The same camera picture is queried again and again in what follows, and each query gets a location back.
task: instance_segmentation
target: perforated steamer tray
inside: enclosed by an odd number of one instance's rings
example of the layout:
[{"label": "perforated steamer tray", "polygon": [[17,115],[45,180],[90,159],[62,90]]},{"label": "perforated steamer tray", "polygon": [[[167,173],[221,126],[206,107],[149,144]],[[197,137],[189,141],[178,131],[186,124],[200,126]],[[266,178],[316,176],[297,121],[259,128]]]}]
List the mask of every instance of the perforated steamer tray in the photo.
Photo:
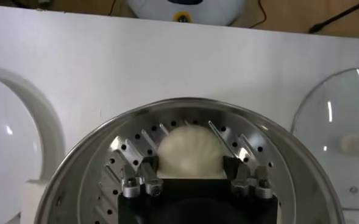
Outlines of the perforated steamer tray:
[{"label": "perforated steamer tray", "polygon": [[66,156],[49,182],[35,223],[118,223],[120,168],[136,169],[183,125],[209,128],[226,155],[268,167],[282,223],[344,223],[335,191],[318,162],[285,129],[252,111],[208,99],[155,102],[115,117]]}]

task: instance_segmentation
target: white countertop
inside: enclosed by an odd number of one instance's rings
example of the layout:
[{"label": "white countertop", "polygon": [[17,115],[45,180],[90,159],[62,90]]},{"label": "white countertop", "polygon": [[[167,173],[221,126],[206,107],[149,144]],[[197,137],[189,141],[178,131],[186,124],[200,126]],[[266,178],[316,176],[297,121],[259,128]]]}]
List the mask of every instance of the white countertop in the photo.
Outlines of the white countertop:
[{"label": "white countertop", "polygon": [[359,39],[0,7],[0,79],[55,117],[66,152],[107,119],[170,97],[234,103],[290,129],[309,90],[351,67]]}]

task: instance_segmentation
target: stainless steel pot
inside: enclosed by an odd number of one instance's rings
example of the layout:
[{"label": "stainless steel pot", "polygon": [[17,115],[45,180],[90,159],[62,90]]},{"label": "stainless steel pot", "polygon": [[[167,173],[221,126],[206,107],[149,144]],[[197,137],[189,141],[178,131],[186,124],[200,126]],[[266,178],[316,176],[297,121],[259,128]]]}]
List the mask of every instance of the stainless steel pot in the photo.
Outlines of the stainless steel pot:
[{"label": "stainless steel pot", "polygon": [[217,135],[226,154],[268,166],[282,223],[344,223],[335,191],[311,153],[284,128],[252,111],[208,99],[152,103],[115,117],[66,156],[41,199],[35,223],[117,223],[119,170],[134,169],[181,125]]}]

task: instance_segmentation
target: screw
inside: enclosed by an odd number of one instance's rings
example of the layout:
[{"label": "screw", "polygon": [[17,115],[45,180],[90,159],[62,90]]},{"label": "screw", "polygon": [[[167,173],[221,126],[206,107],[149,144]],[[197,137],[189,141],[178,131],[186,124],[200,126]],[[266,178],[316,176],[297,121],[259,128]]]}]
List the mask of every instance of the screw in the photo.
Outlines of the screw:
[{"label": "screw", "polygon": [[270,187],[270,184],[267,180],[260,180],[259,181],[259,186],[262,187],[262,188],[269,188]]},{"label": "screw", "polygon": [[137,185],[137,181],[134,178],[129,178],[127,183],[128,183],[128,186],[130,186],[130,187]]},{"label": "screw", "polygon": [[356,194],[356,193],[358,193],[358,188],[355,187],[355,186],[350,187],[350,193],[351,193],[351,194]]},{"label": "screw", "polygon": [[162,191],[160,190],[159,187],[153,187],[152,190],[151,190],[151,196],[153,197],[158,197],[160,195]]}]

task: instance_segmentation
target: wooden surface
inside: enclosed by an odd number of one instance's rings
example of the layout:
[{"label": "wooden surface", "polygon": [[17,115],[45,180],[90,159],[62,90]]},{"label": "wooden surface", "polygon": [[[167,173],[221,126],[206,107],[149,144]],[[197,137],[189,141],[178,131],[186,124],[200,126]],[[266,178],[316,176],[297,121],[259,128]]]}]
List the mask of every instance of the wooden surface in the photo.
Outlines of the wooden surface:
[{"label": "wooden surface", "polygon": [[[261,0],[267,13],[267,21],[256,29],[307,33],[308,29],[321,21],[359,3],[359,0]],[[38,8],[36,0],[21,0]],[[117,0],[112,16],[135,17],[124,3]],[[48,10],[108,15],[113,0],[52,0]],[[0,5],[13,6],[9,0],[0,0]],[[263,14],[257,0],[247,0],[243,13],[232,24],[234,27],[249,27],[261,21]],[[359,10],[328,25],[318,34],[359,38]]]}]

